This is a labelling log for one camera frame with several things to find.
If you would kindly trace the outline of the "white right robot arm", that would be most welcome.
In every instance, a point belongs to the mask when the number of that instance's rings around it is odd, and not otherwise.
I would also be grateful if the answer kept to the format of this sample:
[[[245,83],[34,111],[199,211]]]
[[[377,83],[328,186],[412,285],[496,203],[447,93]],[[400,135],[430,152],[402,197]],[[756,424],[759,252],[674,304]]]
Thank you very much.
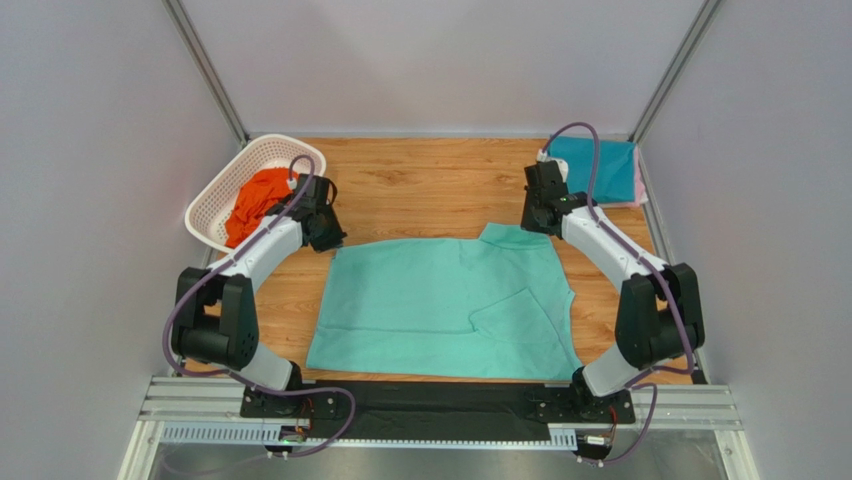
[[[613,345],[574,372],[567,395],[579,420],[608,420],[628,401],[629,387],[668,370],[668,361],[695,364],[706,340],[697,274],[648,253],[586,193],[569,192],[556,162],[537,162],[524,173],[522,228],[578,249],[619,292]]]

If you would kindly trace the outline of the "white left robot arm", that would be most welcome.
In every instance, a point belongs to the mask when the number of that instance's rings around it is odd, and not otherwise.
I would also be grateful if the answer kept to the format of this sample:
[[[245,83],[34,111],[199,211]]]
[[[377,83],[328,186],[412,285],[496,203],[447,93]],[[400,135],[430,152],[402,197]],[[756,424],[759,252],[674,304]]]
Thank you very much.
[[[186,268],[164,328],[166,356],[211,365],[215,373],[263,392],[299,389],[298,365],[260,340],[255,295],[301,248],[321,253],[342,246],[346,234],[334,211],[337,194],[330,179],[305,174],[230,254],[207,269]]]

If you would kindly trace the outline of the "mint green t shirt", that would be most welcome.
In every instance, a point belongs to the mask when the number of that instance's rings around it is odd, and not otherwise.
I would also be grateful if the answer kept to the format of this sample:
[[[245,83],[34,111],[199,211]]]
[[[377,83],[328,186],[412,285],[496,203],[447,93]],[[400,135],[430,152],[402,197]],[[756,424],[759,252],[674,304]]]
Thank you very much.
[[[332,258],[306,364],[567,381],[581,365],[574,297],[551,239],[513,225],[349,246]]]

